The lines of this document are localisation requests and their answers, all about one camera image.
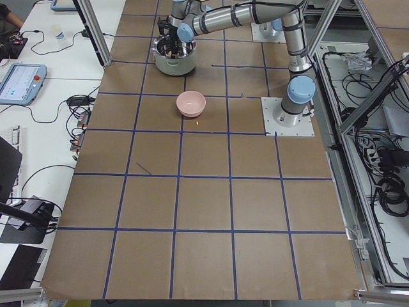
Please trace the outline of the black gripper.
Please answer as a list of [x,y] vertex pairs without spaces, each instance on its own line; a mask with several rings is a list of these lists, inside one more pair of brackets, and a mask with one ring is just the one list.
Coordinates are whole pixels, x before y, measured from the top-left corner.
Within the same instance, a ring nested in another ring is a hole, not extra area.
[[170,36],[171,39],[171,51],[174,53],[174,57],[178,58],[178,25],[176,24],[179,20],[174,20],[172,16],[159,17],[157,21],[157,27],[159,32],[159,37]]

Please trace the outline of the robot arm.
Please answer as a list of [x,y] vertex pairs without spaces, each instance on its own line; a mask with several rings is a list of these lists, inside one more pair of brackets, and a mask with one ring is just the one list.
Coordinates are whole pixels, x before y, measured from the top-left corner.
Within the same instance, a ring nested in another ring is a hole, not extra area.
[[263,38],[270,38],[283,33],[282,20],[275,19],[259,25],[259,32]]
[[242,1],[218,8],[210,8],[204,1],[173,1],[170,15],[157,21],[160,34],[153,44],[155,65],[166,75],[185,75],[196,67],[197,36],[280,20],[291,78],[273,116],[279,125],[295,127],[316,93],[310,74],[313,63],[304,33],[303,7],[303,1]]

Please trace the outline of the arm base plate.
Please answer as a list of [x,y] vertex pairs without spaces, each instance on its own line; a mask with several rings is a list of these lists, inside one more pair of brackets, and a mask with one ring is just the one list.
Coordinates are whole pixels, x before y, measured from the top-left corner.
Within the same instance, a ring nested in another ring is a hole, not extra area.
[[286,43],[282,26],[273,25],[272,22],[264,24],[251,24],[253,42]]
[[262,97],[261,106],[265,134],[292,138],[315,136],[311,115],[305,106],[301,114],[288,114],[281,107],[281,97]]

